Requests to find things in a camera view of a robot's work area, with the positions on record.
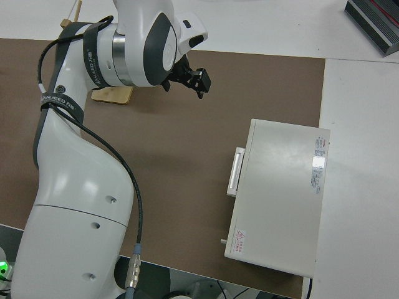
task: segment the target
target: brown mat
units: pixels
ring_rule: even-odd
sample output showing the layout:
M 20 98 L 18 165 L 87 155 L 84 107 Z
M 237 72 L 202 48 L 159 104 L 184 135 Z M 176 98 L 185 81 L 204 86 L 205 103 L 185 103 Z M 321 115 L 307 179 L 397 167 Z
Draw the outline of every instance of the brown mat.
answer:
M 0 39 L 0 222 L 23 228 L 37 191 L 32 142 L 39 118 L 36 65 L 47 44 Z M 226 195 L 237 146 L 252 118 L 318 126 L 323 59 L 190 52 L 205 67 L 210 94 L 173 84 L 136 88 L 128 106 L 88 100 L 85 124 L 135 172 L 144 202 L 143 259 L 300 298 L 302 277 L 224 257 L 234 199 Z M 46 78 L 51 66 L 45 67 Z M 121 254 L 130 255 L 137 207 Z

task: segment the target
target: white box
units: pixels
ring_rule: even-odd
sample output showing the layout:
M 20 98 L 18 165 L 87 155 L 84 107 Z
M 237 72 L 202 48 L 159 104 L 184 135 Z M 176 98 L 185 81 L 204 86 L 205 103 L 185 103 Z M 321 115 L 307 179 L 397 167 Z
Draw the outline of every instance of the white box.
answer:
M 224 256 L 314 276 L 329 138 L 252 120 Z

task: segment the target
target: white table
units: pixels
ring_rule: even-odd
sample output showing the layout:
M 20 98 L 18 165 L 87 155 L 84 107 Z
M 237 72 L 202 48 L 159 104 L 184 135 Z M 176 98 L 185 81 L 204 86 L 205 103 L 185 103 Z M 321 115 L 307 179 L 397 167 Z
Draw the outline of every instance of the white table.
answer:
M 73 2 L 3 1 L 0 37 L 55 39 Z M 383 58 L 345 0 L 174 3 L 206 24 L 201 50 L 327 58 L 320 127 L 332 132 L 311 298 L 397 298 L 399 52 Z M 109 14 L 110 0 L 85 0 L 80 19 Z

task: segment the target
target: green light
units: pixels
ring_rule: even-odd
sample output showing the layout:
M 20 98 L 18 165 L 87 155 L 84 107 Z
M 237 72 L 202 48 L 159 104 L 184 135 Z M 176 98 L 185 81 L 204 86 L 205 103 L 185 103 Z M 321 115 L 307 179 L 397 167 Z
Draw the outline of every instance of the green light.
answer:
M 0 262 L 0 273 L 4 274 L 8 270 L 8 264 L 6 262 Z

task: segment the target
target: screw hole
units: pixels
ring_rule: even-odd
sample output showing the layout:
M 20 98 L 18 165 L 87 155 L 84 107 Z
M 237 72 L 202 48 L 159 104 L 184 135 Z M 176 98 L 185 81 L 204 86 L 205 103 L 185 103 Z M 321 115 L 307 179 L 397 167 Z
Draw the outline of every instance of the screw hole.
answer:
M 112 197 L 112 196 L 107 196 L 106 200 L 109 204 L 116 204 L 117 203 L 117 199 Z
M 93 223 L 92 223 L 92 227 L 93 227 L 94 229 L 99 229 L 99 228 L 100 228 L 100 224 L 97 223 L 97 222 L 93 222 Z
M 92 273 L 84 273 L 82 277 L 87 282 L 93 282 L 96 279 L 96 276 Z

